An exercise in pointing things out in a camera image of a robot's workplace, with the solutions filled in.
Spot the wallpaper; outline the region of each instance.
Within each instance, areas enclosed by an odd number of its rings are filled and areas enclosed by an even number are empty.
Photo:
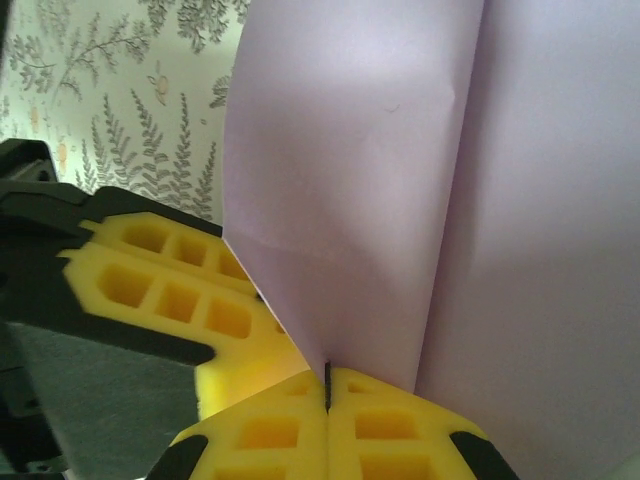
[[[0,139],[44,140],[61,181],[222,222],[226,94],[249,0],[14,1]]]

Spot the yellow foam pad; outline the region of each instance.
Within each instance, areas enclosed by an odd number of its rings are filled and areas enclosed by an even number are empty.
[[[94,232],[91,242],[143,258],[248,295],[256,289],[224,241],[154,213],[83,221]]]
[[[196,368],[200,418],[309,368],[250,283],[247,289],[238,283],[247,281],[221,280],[225,275],[219,269],[205,271],[217,265],[212,259],[233,259],[220,239],[187,232],[162,217],[140,216],[139,223],[136,215],[125,215],[92,224],[96,234],[90,242],[60,254],[70,259],[63,273],[85,311],[215,349],[216,358]],[[148,234],[151,226],[163,229],[164,240],[140,235],[146,240],[139,243],[148,249],[118,240],[127,231],[147,229]],[[195,265],[176,268],[177,260],[167,254],[175,252],[185,232],[193,235],[190,241],[208,245],[197,275]],[[237,263],[226,268],[242,270]]]
[[[348,369],[332,372],[331,480],[475,480],[449,435],[486,435],[438,405]]]
[[[182,432],[210,444],[190,480],[475,480],[449,435],[465,418],[347,369],[301,373]]]
[[[327,478],[323,385],[300,373],[182,432],[209,442],[191,480]]]

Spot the fern leaf pattern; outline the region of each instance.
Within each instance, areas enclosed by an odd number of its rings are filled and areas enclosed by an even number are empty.
[[[53,100],[61,90],[70,91],[78,100],[82,100],[82,91],[77,79],[79,72],[89,72],[94,86],[100,75],[100,65],[111,73],[117,71],[119,62],[116,54],[123,52],[136,63],[142,63],[148,50],[151,37],[150,28],[142,21],[130,22],[123,15],[110,27],[109,33],[100,38],[100,12],[96,12],[89,22],[86,40],[81,40],[80,28],[71,37],[69,53],[66,58],[66,70],[54,90]]]
[[[213,172],[216,165],[216,150],[217,144],[215,141],[211,142],[211,150],[207,157],[207,163],[205,164],[200,178],[198,178],[198,186],[195,188],[193,197],[193,213],[200,218],[212,221],[211,215],[213,197],[211,195],[213,191]]]
[[[167,20],[169,8],[176,3],[176,0],[138,0],[138,3],[147,6],[149,24],[153,34],[157,37]]]
[[[88,193],[94,193],[96,191],[96,171],[91,164],[91,159],[87,152],[87,142],[82,140],[82,183],[79,185],[82,190]],[[76,170],[76,181],[78,180],[78,171]]]
[[[223,75],[216,80],[213,84],[213,101],[209,104],[209,108],[224,107],[227,104],[230,83],[231,75]]]
[[[231,0],[233,8],[236,9],[238,15],[238,23],[244,23],[247,20],[247,13],[249,12],[250,0]]]
[[[97,117],[91,120],[91,134],[93,139],[93,152],[96,161],[98,183],[100,186],[111,185],[113,183],[113,173],[111,172],[111,162],[105,155],[104,144],[98,132]]]
[[[145,157],[141,166],[142,180],[133,183],[131,189],[148,198],[168,203],[168,195],[171,190],[171,186],[168,183],[171,176],[168,168],[169,157],[159,151],[164,134],[158,131],[158,124],[154,122],[153,116],[144,106],[135,90],[131,89],[131,95],[136,104],[138,118],[142,126],[142,155]]]
[[[69,28],[71,5],[75,0],[38,0],[36,15],[40,30],[62,48]]]
[[[0,139],[4,140],[6,134],[6,122],[9,120],[10,111],[9,96],[5,95],[2,99],[2,109],[0,110]]]
[[[8,42],[9,67],[20,73],[22,89],[35,88],[37,93],[47,93],[53,84],[55,63],[47,63],[44,59],[44,48],[38,37],[27,35],[23,39],[15,35]]]
[[[131,167],[131,163],[138,155],[137,152],[127,152],[131,137],[124,136],[124,127],[120,126],[120,121],[115,117],[111,104],[109,103],[109,94],[104,95],[104,116],[107,126],[107,141],[111,145],[109,153],[111,153],[112,163],[114,165],[114,173],[117,185],[121,188],[127,188],[133,176],[135,176],[140,167]]]
[[[78,187],[80,190],[83,190],[85,192],[87,191],[87,188],[84,184],[84,180],[78,170],[76,170],[76,187]]]
[[[228,5],[223,0],[183,0],[178,9],[178,35],[191,41],[193,53],[200,53],[205,41],[220,43],[229,27]]]
[[[192,188],[189,182],[191,171],[189,167],[191,163],[191,128],[189,126],[189,109],[187,106],[187,96],[184,93],[180,94],[180,101],[182,103],[182,117],[180,121],[180,141],[176,149],[176,158],[173,162],[174,169],[171,172],[173,177],[170,181],[171,194],[169,195],[170,202],[178,209],[191,209],[189,203],[189,190]]]

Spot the lavender paper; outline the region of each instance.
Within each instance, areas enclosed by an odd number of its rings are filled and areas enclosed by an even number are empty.
[[[254,0],[225,125],[225,238],[318,372],[413,390],[479,0]]]
[[[522,479],[640,450],[638,25],[638,2],[485,6],[417,391]]]

